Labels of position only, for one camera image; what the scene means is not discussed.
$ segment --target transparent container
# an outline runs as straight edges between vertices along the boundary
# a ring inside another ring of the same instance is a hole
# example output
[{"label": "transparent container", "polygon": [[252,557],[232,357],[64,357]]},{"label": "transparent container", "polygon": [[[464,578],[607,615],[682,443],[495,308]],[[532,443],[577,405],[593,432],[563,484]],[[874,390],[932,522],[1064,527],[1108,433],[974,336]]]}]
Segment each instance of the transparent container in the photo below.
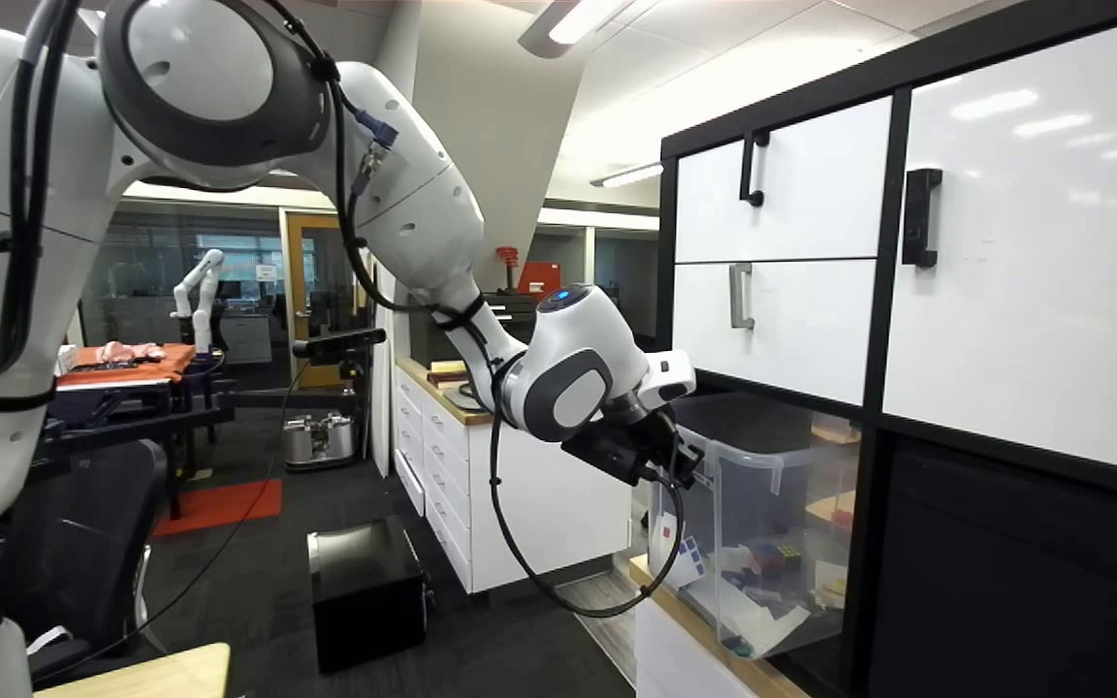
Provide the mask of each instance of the transparent container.
[{"label": "transparent container", "polygon": [[[744,661],[840,637],[855,432],[808,407],[724,398],[686,405],[673,424],[702,471],[682,494],[667,584]],[[673,511],[655,494],[650,569],[672,539]]]}]

